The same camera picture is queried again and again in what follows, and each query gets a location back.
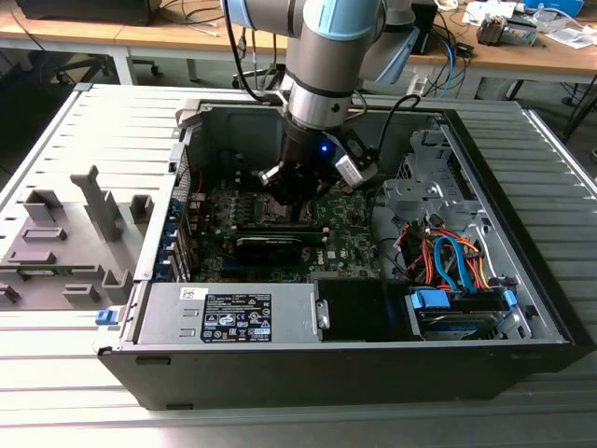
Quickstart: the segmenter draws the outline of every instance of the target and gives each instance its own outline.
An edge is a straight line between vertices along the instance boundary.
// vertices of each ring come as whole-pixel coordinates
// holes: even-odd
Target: black cable
[[[41,49],[42,52],[44,54],[46,54],[49,59],[51,59],[48,56],[48,51],[46,49],[44,49],[39,42],[37,42],[37,40],[31,35],[31,33],[29,33],[29,31],[27,31],[27,29],[23,26],[23,24],[21,23],[21,21],[19,21],[19,19],[17,19],[17,16],[15,15],[15,11],[12,10],[12,5],[10,4],[9,0],[7,0],[7,4],[8,4],[8,10],[10,11],[10,15],[12,16],[12,18],[14,19],[14,21],[25,32],[25,34],[27,35],[27,37],[29,37],[32,40],[32,42],[34,42],[39,47],[39,49]],[[61,67],[58,64],[56,64],[55,61],[53,61],[53,62],[54,62],[54,65],[56,66],[56,69],[60,70]],[[65,70],[63,71],[63,73],[66,75],[66,77],[68,77],[69,81],[71,81],[74,85],[76,85],[75,80],[72,79],[71,76]]]
[[[394,241],[394,242],[396,242],[396,240],[398,238],[399,238],[398,236],[396,236],[394,238],[391,238],[391,237],[390,238],[382,238],[380,241],[378,241],[377,243],[375,243],[375,245],[380,245],[381,243],[385,243],[386,241]]]
[[[246,82],[246,78],[244,77],[243,67],[241,66],[241,58],[239,58],[239,52],[236,48],[236,42],[234,42],[234,32],[232,31],[232,20],[230,19],[230,10],[229,10],[229,0],[222,1],[222,7],[224,8],[224,20],[226,21],[226,30],[228,32],[228,39],[230,42],[230,48],[232,49],[232,56],[234,58],[234,63],[236,64],[236,71],[238,72],[239,81],[241,81],[241,85],[246,90],[246,92],[258,103],[266,103],[266,99],[260,96],[255,95],[255,92],[249,86],[249,83]]]
[[[159,15],[160,15],[160,17],[163,20],[165,20],[165,21],[167,21],[169,23],[174,23],[176,25],[202,25],[204,23],[209,23],[209,22],[212,22],[212,21],[219,21],[221,19],[224,19],[224,16],[222,15],[222,16],[213,17],[211,19],[205,19],[204,21],[192,21],[191,17],[193,17],[194,15],[202,13],[202,12],[206,12],[206,11],[218,11],[220,9],[220,7],[201,7],[201,8],[198,8],[198,9],[193,9],[192,11],[190,11],[189,13],[187,13],[185,11],[184,2],[182,2],[180,4],[180,6],[181,6],[181,8],[183,10],[183,18],[184,19],[183,19],[183,21],[173,20],[173,19],[169,18],[168,16],[164,15],[164,11],[167,10],[167,9],[170,9],[172,6],[175,6],[174,3],[176,3],[177,1],[178,0],[173,0],[170,3],[167,3],[166,5],[164,5],[163,7],[161,7],[159,9],[159,11],[158,11]]]
[[[446,32],[446,35],[448,37],[448,43],[450,44],[450,47],[452,49],[454,49],[456,47],[456,44],[458,43],[456,41],[456,36],[454,35],[454,33],[452,31],[450,31],[450,28],[448,28],[448,23],[446,23],[446,19],[444,18],[443,14],[439,11],[437,12],[437,14],[438,14],[439,18],[441,19],[441,21],[443,21],[443,23],[444,23],[443,29]]]
[[[452,86],[449,86],[449,88],[447,88],[447,91],[451,91],[452,89],[458,89],[458,92],[456,93],[456,96],[458,96],[458,94],[460,93],[460,89],[462,88],[463,84],[465,83],[465,79],[466,79],[466,69],[468,68],[469,64],[470,64],[470,58],[467,59],[465,56],[462,56],[463,58],[463,62],[464,62],[464,67],[460,70],[460,72],[458,72],[453,78],[452,78],[452,82],[460,77],[463,76],[457,83],[455,83]],[[431,90],[432,88],[435,88],[434,91],[434,96],[436,96],[437,94],[437,89],[441,89],[442,87],[444,87],[447,83],[448,83],[448,79],[446,79],[444,82],[442,82],[439,85],[436,85],[437,81],[434,81],[431,83],[431,87],[429,88],[429,90]]]
[[[4,171],[7,175],[14,175],[9,170],[7,170],[4,166],[0,165],[0,171]]]
[[[406,102],[408,100],[415,101],[414,104],[410,106],[410,108],[412,109],[412,108],[416,107],[418,103],[421,102],[421,97],[419,95],[411,94],[411,95],[405,95],[402,98],[400,98],[398,101],[396,101],[396,104],[390,110],[390,113],[388,114],[388,117],[387,117],[387,119],[385,119],[385,123],[383,124],[382,133],[380,134],[380,140],[377,144],[378,151],[382,151],[383,140],[385,139],[385,135],[388,131],[388,126],[390,126],[390,120],[392,119],[392,116],[398,110],[400,105],[402,105],[404,102]]]
[[[380,194],[382,194],[382,191],[383,185],[377,189],[375,195],[373,196],[373,202],[371,203],[371,207],[368,209],[367,221],[369,226],[369,233],[371,234],[371,236],[373,236],[373,228],[371,227],[373,222],[373,210],[375,210],[375,203],[377,202],[377,198],[380,196]]]
[[[255,30],[251,30],[251,40],[253,43],[253,76],[255,78],[255,88],[259,89],[259,80],[257,76],[257,44],[255,43]]]
[[[268,76],[276,71],[276,67],[278,65],[278,37],[277,37],[277,35],[272,35],[272,36],[273,36],[273,63],[271,63],[270,68],[268,68],[268,71],[265,72],[265,75],[261,79],[261,84],[259,86],[259,89],[262,91],[265,90],[265,85],[268,82]]]
[[[437,42],[439,44],[442,44],[442,40],[441,39],[444,39],[444,37],[442,35],[440,35],[438,32],[436,32],[435,30],[432,30],[432,31],[433,31],[433,33],[431,33],[430,35],[432,37],[434,37],[435,39],[437,39]],[[439,73],[436,76],[436,80],[429,83],[429,89],[427,89],[427,91],[423,94],[423,96],[427,96],[429,94],[429,92],[431,90],[433,90],[434,88],[435,88],[434,96],[437,94],[437,83],[439,82],[439,79],[441,78],[442,74],[444,73],[444,70],[446,70],[446,67],[451,62],[450,54],[446,54],[446,52],[444,51],[445,50],[444,46],[440,45],[439,47],[441,49],[441,52],[446,56],[446,62],[441,66],[441,70],[439,70]],[[450,75],[448,75],[446,77],[446,81],[442,85],[445,85],[446,82],[448,82],[449,78],[450,78]]]

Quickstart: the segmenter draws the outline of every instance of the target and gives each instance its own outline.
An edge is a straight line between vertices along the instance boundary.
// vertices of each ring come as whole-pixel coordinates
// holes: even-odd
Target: side panel
[[[149,410],[328,406],[491,399],[531,373],[586,355],[516,349],[103,352],[99,359]]]

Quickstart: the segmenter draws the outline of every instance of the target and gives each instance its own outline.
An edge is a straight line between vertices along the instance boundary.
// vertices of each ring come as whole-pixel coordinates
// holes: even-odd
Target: desk leg
[[[134,86],[137,84],[137,75],[134,73],[132,57],[129,50],[124,47],[114,49],[111,55],[114,58],[114,65],[118,79],[122,85]]]
[[[199,82],[197,77],[197,65],[194,59],[187,59],[188,80],[190,82]]]

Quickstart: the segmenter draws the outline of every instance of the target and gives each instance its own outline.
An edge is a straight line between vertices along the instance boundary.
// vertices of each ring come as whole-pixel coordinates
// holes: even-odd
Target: gray plastic part
[[[90,91],[92,87],[92,82],[79,82],[77,85],[75,85],[73,91]]]
[[[122,280],[117,282],[116,277],[112,271],[105,273],[102,288],[110,300],[115,305],[123,305],[129,301],[129,296],[132,290],[132,275],[129,271],[125,271]]]
[[[176,166],[183,157],[183,151],[185,150],[184,143],[175,143],[172,145],[170,151],[170,158],[168,160],[168,166]]]
[[[93,285],[64,285],[64,297],[71,303],[99,301],[100,295]]]
[[[97,184],[97,167],[92,165],[86,175],[71,175],[71,181],[77,185],[87,200],[87,212],[97,224],[100,233],[106,241],[116,241],[120,238],[120,229],[115,222],[114,213],[118,211],[111,194],[103,195]]]
[[[51,252],[13,252],[7,261],[9,263],[54,264],[56,256]]]
[[[27,278],[26,275],[23,275],[17,269],[0,271],[0,281],[3,283],[23,283]]]
[[[27,243],[35,243],[37,241],[61,241],[66,239],[66,232],[61,227],[46,229],[26,228],[22,231],[21,238]]]
[[[73,276],[77,280],[102,280],[105,271],[102,265],[98,264],[93,269],[74,269]]]
[[[51,189],[34,189],[23,207],[34,222],[53,222],[52,208],[62,208],[62,203]]]
[[[135,224],[146,224],[153,213],[153,200],[147,194],[136,194],[131,199],[129,209]]]
[[[4,303],[16,303],[19,297],[19,293],[9,285],[0,285],[0,301]]]

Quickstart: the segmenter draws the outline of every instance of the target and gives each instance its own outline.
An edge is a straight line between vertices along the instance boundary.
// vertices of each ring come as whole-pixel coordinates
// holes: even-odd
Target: paper
[[[585,35],[581,31],[572,28],[565,28],[546,36],[573,49],[584,49],[593,44],[592,36]]]
[[[488,14],[490,16],[502,16],[511,19],[516,5],[517,2],[471,2],[466,5],[463,23],[481,26],[485,20],[485,16]]]

